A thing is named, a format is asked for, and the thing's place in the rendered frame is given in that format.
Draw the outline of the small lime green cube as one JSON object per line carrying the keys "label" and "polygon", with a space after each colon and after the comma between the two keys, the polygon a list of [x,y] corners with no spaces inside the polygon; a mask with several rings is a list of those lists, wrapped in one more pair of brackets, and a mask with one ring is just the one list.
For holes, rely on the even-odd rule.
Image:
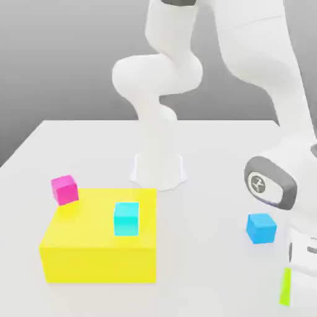
{"label": "small lime green cube", "polygon": [[291,268],[285,267],[279,297],[279,303],[284,306],[290,306],[291,275]]}

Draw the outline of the small blue cube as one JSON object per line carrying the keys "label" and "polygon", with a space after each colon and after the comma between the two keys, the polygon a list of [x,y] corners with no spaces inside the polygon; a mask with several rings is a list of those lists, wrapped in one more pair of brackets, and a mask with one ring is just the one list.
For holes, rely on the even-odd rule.
{"label": "small blue cube", "polygon": [[246,232],[253,244],[273,243],[277,224],[267,213],[249,214]]}

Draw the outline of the small magenta cube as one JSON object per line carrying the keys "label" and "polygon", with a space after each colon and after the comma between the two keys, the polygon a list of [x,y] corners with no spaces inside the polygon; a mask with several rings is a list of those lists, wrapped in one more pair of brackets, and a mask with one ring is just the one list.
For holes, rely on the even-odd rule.
{"label": "small magenta cube", "polygon": [[54,199],[59,206],[79,200],[77,183],[71,175],[52,179],[51,187]]}

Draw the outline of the large yellow box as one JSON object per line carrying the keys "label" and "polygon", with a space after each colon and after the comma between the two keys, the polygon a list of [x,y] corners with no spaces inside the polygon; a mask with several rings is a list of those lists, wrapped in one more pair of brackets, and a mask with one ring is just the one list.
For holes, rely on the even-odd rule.
{"label": "large yellow box", "polygon": [[[139,234],[114,230],[117,202],[139,203]],[[157,191],[81,188],[59,206],[39,246],[48,283],[154,283],[157,277]]]}

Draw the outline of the small cyan cube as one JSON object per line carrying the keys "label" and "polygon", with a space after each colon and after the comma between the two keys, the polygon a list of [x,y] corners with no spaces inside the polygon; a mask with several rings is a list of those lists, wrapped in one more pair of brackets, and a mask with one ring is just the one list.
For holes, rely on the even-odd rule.
{"label": "small cyan cube", "polygon": [[139,235],[139,203],[117,202],[113,215],[116,237],[134,237]]}

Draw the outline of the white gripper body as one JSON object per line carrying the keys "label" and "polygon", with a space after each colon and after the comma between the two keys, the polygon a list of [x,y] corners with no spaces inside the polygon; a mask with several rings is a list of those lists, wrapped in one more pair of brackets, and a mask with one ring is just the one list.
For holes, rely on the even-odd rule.
{"label": "white gripper body", "polygon": [[289,264],[292,269],[317,277],[317,240],[290,242]]}

